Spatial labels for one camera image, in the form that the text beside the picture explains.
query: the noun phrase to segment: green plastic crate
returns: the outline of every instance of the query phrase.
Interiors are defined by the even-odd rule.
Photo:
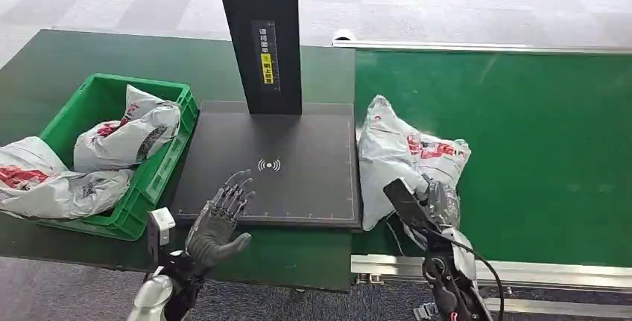
[[[123,116],[127,84],[179,104],[181,116],[177,136],[138,166],[130,181],[130,189],[111,211],[78,220],[38,220],[36,223],[124,241],[135,241],[142,235],[147,214],[154,209],[165,189],[198,117],[198,106],[189,86],[94,74],[79,87],[39,137],[72,169],[77,137],[100,122],[119,120]]]

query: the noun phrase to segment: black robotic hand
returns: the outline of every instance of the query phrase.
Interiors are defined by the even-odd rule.
[[[255,196],[254,191],[247,191],[251,181],[250,170],[233,174],[200,211],[185,243],[187,254],[200,266],[213,267],[250,244],[252,236],[248,233],[229,240],[237,217]]]

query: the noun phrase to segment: plastic bag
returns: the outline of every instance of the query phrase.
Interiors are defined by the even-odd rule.
[[[406,124],[386,98],[377,95],[367,109],[358,141],[362,229],[371,230],[394,211],[382,191],[388,183],[402,178],[413,190],[424,193],[429,189],[425,174],[454,191],[470,154],[464,140],[439,139]]]
[[[74,150],[78,172],[131,168],[171,141],[180,128],[180,108],[127,86],[121,121],[106,121],[79,135]]]
[[[132,171],[69,171],[40,138],[0,147],[0,210],[23,217],[86,217],[125,194]]]

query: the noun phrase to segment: wireless symbol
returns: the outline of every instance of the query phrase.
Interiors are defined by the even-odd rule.
[[[275,160],[272,162],[266,162],[262,159],[259,160],[259,163],[257,164],[257,168],[259,169],[259,171],[263,171],[263,170],[267,170],[267,169],[272,169],[275,170],[276,172],[278,172],[281,169],[281,161],[279,160]]]

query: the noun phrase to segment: white plastic bag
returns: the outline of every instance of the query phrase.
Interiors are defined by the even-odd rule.
[[[121,124],[125,125],[129,121],[139,119],[163,104],[172,104],[172,102],[164,101],[128,84],[125,91],[125,114],[121,119]]]
[[[456,188],[471,154],[464,140],[426,135],[397,117],[386,98],[377,95],[367,109],[358,141],[360,184],[364,202],[362,229],[371,230],[393,206],[382,189],[402,178],[413,190],[425,191],[422,174]]]
[[[131,168],[171,141],[180,128],[180,108],[127,86],[121,121],[98,124],[79,135],[74,151],[77,172]]]
[[[23,217],[78,218],[114,206],[132,172],[68,171],[40,138],[0,147],[0,210]]]

